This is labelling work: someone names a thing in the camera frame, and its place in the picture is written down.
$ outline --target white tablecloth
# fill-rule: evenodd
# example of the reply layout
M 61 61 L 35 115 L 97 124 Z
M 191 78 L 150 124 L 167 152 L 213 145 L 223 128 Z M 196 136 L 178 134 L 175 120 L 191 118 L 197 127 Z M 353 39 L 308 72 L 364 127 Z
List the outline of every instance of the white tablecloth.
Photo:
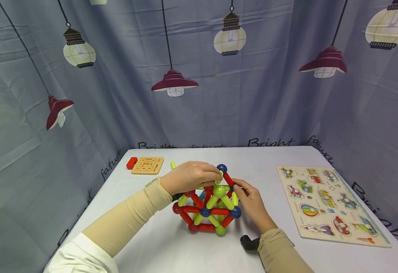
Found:
M 319 241 L 299 236 L 275 166 L 330 167 L 320 152 L 310 146 L 129 150 L 65 242 L 153 179 L 154 176 L 132 175 L 126 169 L 126 163 L 133 156 L 164 157 L 159 176 L 170 171 L 170 161 L 177 166 L 190 160 L 215 166 L 225 164 L 231 177 L 244 179 L 259 189 L 271 217 L 287 233 L 302 258 L 316 273 L 398 272 L 398 241 L 367 207 L 366 210 L 391 241 L 392 248 Z M 242 248 L 239 240 L 245 234 L 252 239 L 258 237 L 247 216 L 242 215 L 228 226 L 227 234 L 223 237 L 201 232 L 192 235 L 187 224 L 173 213 L 170 205 L 156 213 L 114 260 L 119 271 L 124 273 L 264 272 L 259 256 L 246 253 Z

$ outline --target wooden board game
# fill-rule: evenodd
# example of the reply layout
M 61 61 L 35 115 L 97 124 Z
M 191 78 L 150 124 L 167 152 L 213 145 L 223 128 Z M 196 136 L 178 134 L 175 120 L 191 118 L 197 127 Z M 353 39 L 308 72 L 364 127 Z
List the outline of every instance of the wooden board game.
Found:
M 132 174 L 156 175 L 161 170 L 163 162 L 163 157 L 140 157 L 132 169 Z
M 302 238 L 391 247 L 334 168 L 276 168 Z

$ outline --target blue magnetic ball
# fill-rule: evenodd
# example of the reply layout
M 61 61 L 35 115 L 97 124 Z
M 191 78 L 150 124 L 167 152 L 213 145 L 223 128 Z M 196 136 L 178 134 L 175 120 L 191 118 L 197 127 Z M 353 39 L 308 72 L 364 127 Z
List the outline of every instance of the blue magnetic ball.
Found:
M 223 174 L 227 173 L 228 168 L 224 164 L 218 164 L 217 169 L 221 170 Z
M 229 215 L 234 218 L 234 219 L 238 219 L 241 216 L 241 209 L 239 206 L 234 206 L 234 209 L 231 210 L 231 212 L 229 213 Z
M 208 217 L 211 215 L 211 210 L 208 210 L 207 208 L 203 208 L 200 210 L 200 214 L 204 217 Z

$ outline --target beige arm sleeve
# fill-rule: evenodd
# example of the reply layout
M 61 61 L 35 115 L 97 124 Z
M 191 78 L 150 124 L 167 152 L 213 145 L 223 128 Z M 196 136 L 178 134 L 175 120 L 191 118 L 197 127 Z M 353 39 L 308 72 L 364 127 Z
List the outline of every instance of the beige arm sleeve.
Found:
M 314 273 L 282 229 L 271 229 L 262 234 L 258 251 L 267 273 Z
M 112 258 L 157 211 L 172 201 L 159 178 L 102 215 L 82 233 Z

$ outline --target puzzle piece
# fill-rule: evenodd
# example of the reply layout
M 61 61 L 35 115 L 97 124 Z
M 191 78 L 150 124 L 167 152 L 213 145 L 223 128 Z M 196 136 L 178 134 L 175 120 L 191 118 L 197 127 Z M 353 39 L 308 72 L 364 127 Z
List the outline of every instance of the puzzle piece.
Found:
M 163 157 L 140 157 L 132 169 L 132 174 L 157 175 L 163 162 Z

